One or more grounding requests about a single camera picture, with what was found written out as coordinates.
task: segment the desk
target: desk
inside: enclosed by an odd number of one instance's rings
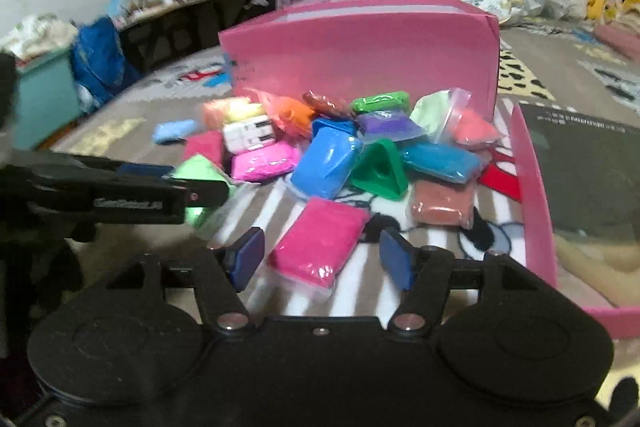
[[[137,20],[120,30],[127,60],[140,73],[217,46],[218,33],[274,7],[244,7],[252,0],[197,0]]]

